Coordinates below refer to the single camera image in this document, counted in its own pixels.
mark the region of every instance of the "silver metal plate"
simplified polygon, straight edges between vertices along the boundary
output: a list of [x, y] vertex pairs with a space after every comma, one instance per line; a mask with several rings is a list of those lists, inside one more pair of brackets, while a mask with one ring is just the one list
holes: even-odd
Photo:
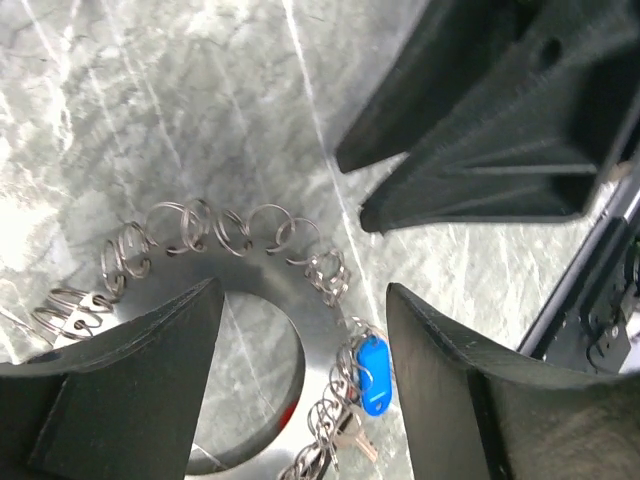
[[[206, 240], [207, 250], [203, 253], [190, 251], [169, 256], [166, 247], [152, 249], [145, 255], [151, 260], [149, 276], [142, 280], [127, 277], [122, 300], [115, 305], [113, 314], [100, 314], [103, 327], [93, 330], [99, 333], [130, 321], [210, 277], [218, 278], [225, 291], [249, 293], [267, 300], [291, 321], [305, 361], [302, 391], [291, 419], [267, 448], [247, 462], [224, 472], [187, 475], [189, 480], [277, 479], [293, 463], [298, 452], [314, 441], [307, 426], [307, 414], [323, 397], [329, 370], [335, 363], [338, 349], [348, 337], [346, 326], [339, 322], [342, 318], [340, 308], [329, 308], [324, 304], [322, 295], [304, 277], [303, 267], [286, 263], [287, 257], [295, 257], [293, 252], [285, 250], [269, 255], [265, 249], [272, 246], [271, 243], [260, 239], [252, 239], [252, 242], [253, 248], [244, 257], [231, 255], [213, 236]], [[141, 259], [132, 258], [130, 264], [137, 265]], [[64, 328], [72, 329], [84, 315], [74, 313]], [[73, 341], [60, 337], [56, 348], [69, 343]]]

